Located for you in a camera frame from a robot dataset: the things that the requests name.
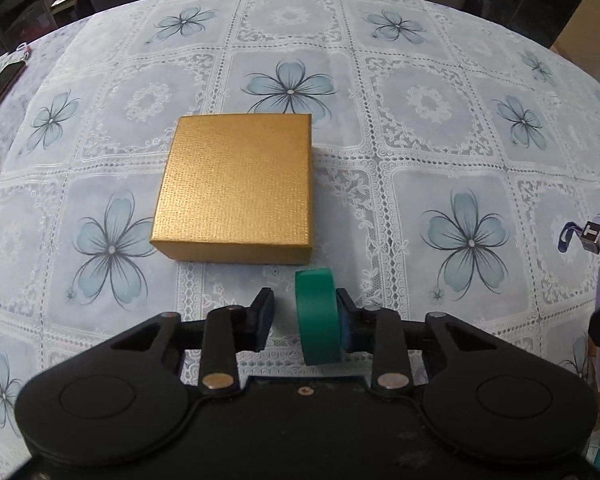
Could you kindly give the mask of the gold cardboard box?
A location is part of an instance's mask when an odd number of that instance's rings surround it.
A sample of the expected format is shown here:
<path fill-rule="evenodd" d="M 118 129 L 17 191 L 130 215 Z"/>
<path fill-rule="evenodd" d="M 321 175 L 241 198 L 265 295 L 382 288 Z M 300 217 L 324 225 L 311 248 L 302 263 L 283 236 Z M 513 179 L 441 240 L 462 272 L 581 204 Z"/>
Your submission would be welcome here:
<path fill-rule="evenodd" d="M 298 266 L 312 212 L 311 115 L 183 116 L 150 242 L 178 261 Z"/>

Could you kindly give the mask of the green tape roll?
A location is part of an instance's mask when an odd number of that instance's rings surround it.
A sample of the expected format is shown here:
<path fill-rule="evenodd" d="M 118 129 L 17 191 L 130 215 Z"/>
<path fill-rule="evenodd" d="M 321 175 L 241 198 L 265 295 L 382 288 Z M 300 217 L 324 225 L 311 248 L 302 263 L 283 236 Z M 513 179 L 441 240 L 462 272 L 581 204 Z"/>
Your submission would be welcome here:
<path fill-rule="evenodd" d="M 314 268 L 294 276 L 298 331 L 304 362 L 320 366 L 341 361 L 341 323 L 332 271 Z"/>

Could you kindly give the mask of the floral lace tablecloth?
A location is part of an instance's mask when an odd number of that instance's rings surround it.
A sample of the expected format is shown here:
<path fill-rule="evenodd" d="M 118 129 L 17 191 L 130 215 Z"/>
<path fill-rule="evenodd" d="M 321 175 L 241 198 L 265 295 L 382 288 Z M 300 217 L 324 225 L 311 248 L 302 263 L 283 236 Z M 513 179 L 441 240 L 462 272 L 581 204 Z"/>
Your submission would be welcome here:
<path fill-rule="evenodd" d="M 584 379 L 600 260 L 600 84 L 514 32 L 422 0 L 140 0 L 36 40 L 0 106 L 0 479 L 16 396 L 163 310 L 273 289 L 242 376 L 308 376 L 290 266 L 178 263 L 149 244 L 185 115 L 306 113 L 312 264 L 361 307 L 442 310 Z"/>

